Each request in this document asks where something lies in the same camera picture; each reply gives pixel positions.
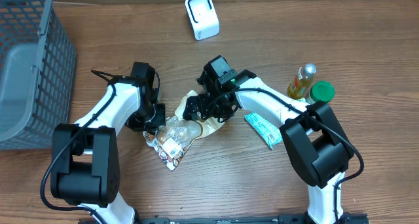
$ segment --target robotic arm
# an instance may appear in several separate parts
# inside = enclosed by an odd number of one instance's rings
[[[156,103],[159,89],[153,89],[155,74],[149,64],[136,62],[130,76],[111,75],[105,96],[86,116],[75,124],[59,124],[55,128],[52,135],[53,161],[73,135],[79,130],[84,131],[65,149],[52,168],[50,188],[54,198],[95,210],[94,217],[101,224],[104,223],[98,216],[108,224],[139,221],[136,211],[125,203],[118,191],[117,135],[124,125],[134,131],[146,130],[154,134],[160,125],[165,124],[165,106]],[[105,104],[107,107],[97,119],[82,129]],[[73,161],[73,155],[82,154],[92,155],[92,162]]]
[[[200,116],[203,119],[217,117],[219,121],[225,121],[238,108],[256,112],[280,128],[291,164],[308,184],[310,204],[304,223],[343,223],[341,190],[337,191],[337,203],[334,205],[334,185],[344,177],[354,152],[326,130],[322,130],[322,136],[313,142],[307,136],[313,130],[321,129],[313,120],[307,119],[313,117],[348,141],[335,114],[326,103],[309,105],[292,100],[265,85],[248,70],[237,74],[222,56],[205,65],[197,81],[206,93],[188,98],[184,119],[196,120]]]

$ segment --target bottle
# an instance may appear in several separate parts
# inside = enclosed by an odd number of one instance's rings
[[[316,103],[321,100],[329,103],[335,96],[335,89],[332,84],[327,81],[320,81],[313,85],[309,93],[306,95],[306,102],[309,104]]]
[[[316,71],[317,67],[314,64],[300,67],[294,81],[288,86],[288,96],[294,100],[302,98],[306,89],[312,84]]]

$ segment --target transparent plastic wrapper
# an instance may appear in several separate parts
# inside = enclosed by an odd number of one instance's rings
[[[194,140],[204,138],[224,125],[213,117],[205,121],[183,120],[189,96],[197,96],[197,93],[191,90],[182,98],[175,115],[166,119],[166,125],[161,126],[156,135],[143,132],[147,145],[155,149],[164,164],[172,171],[179,165]]]
[[[244,119],[257,131],[257,133],[264,139],[269,148],[272,149],[274,145],[282,141],[280,129],[276,128],[272,123],[262,118],[257,113],[245,115]]]

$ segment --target barcode label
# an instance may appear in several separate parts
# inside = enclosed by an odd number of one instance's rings
[[[172,138],[169,138],[166,142],[164,142],[162,148],[170,158],[174,158],[182,150],[182,147],[178,145]]]
[[[269,139],[270,139],[272,142],[275,142],[275,137],[274,137],[274,135],[269,134],[269,135],[268,135],[268,137],[269,137]]]

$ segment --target white label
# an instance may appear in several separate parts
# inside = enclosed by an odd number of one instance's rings
[[[182,150],[182,147],[178,145],[172,138],[169,138],[166,142],[164,142],[162,148],[170,158],[174,158],[174,156],[176,156]]]

